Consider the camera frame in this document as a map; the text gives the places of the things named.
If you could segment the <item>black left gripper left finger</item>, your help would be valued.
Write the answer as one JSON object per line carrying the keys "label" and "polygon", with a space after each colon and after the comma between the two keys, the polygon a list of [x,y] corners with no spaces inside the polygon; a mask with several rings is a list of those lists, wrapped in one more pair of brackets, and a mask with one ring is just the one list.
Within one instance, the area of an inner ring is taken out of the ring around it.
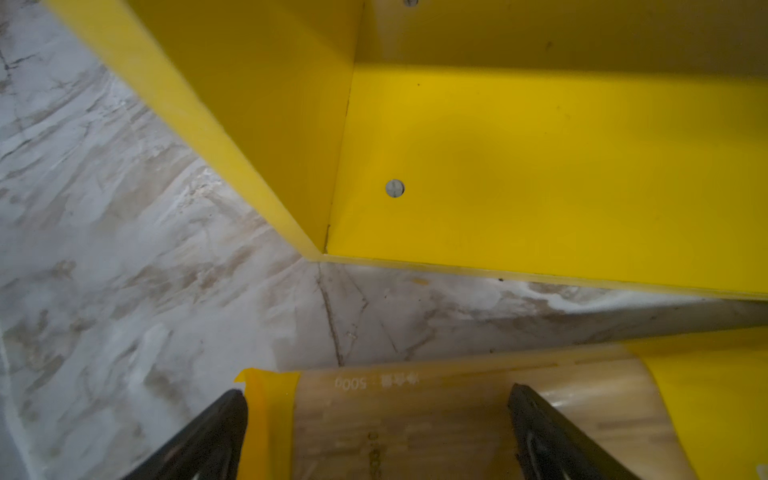
{"label": "black left gripper left finger", "polygon": [[235,479],[247,425],[245,396],[230,389],[124,479]]}

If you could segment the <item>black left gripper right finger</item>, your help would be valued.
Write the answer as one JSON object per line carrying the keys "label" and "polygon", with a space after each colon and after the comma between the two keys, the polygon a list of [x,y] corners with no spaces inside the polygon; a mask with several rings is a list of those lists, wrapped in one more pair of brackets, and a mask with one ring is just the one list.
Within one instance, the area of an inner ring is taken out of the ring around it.
{"label": "black left gripper right finger", "polygon": [[638,479],[530,386],[514,384],[507,407],[524,478]]}

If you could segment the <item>yellow spaghetti bag crosswise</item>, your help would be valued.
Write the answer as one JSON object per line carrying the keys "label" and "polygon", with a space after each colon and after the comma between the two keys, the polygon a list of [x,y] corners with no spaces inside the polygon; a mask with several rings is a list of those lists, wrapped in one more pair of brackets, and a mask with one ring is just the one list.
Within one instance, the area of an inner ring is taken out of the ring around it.
{"label": "yellow spaghetti bag crosswise", "polygon": [[237,380],[242,479],[519,479],[518,384],[639,478],[767,475],[762,327]]}

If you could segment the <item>yellow shelf unit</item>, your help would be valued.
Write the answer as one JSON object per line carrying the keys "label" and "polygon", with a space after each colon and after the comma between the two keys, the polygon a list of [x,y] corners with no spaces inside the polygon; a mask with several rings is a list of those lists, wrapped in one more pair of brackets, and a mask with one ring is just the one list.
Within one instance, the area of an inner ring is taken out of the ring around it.
{"label": "yellow shelf unit", "polygon": [[304,257],[767,295],[763,1],[54,1]]}

